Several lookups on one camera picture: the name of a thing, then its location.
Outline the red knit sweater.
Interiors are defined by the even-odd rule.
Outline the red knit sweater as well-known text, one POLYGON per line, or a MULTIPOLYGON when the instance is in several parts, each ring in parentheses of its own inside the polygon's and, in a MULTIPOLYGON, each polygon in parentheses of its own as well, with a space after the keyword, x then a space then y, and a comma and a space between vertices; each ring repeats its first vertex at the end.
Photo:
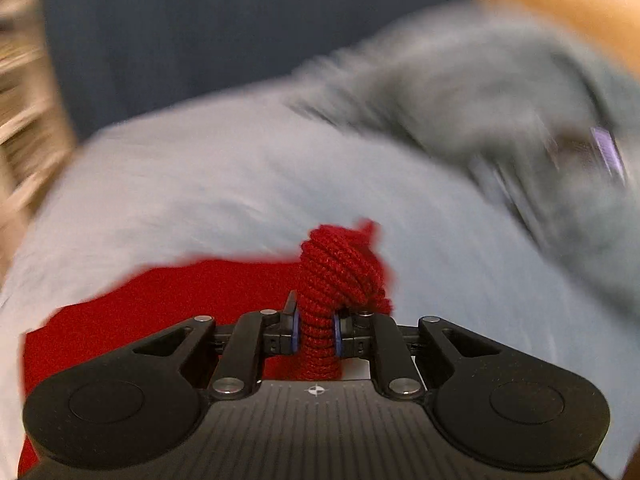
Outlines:
POLYGON ((296 293, 303 312, 303 354, 275 358, 269 379, 337 380, 342 367, 329 324, 341 307, 389 314, 385 269, 373 250, 376 225, 318 226, 286 261, 204 259, 145 270, 106 294, 64 307, 24 338, 26 392, 52 375, 208 314, 221 324, 259 308, 277 308, 296 293))

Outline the light blue fleece bed sheet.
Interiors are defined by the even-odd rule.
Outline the light blue fleece bed sheet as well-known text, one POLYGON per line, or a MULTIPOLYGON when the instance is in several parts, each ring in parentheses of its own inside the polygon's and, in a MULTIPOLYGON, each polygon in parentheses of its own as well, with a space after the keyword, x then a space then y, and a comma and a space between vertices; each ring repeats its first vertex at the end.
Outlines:
POLYGON ((434 314, 597 385, 611 476, 639 437, 639 329, 584 294, 465 178, 401 145, 287 108, 278 87, 217 94, 97 133, 58 179, 1 291, 1 474, 24 431, 18 346, 56 309, 146 266, 285 256, 321 223, 369 218, 397 321, 434 314))

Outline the grey-blue crumpled duvet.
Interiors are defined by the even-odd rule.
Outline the grey-blue crumpled duvet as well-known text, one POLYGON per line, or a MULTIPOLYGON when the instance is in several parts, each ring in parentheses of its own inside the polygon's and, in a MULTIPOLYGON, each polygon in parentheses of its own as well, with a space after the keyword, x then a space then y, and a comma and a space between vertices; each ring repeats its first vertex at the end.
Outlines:
POLYGON ((296 112, 404 141, 472 178, 541 251, 639 310, 639 81, 572 32, 454 3, 304 64, 296 112))

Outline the dark blue curtain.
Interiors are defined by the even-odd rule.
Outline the dark blue curtain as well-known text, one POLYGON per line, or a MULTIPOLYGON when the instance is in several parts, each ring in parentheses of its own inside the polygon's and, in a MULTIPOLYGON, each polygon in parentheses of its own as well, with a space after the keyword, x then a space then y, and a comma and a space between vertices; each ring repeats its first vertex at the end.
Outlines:
POLYGON ((452 0, 41 0, 76 136, 282 76, 452 0))

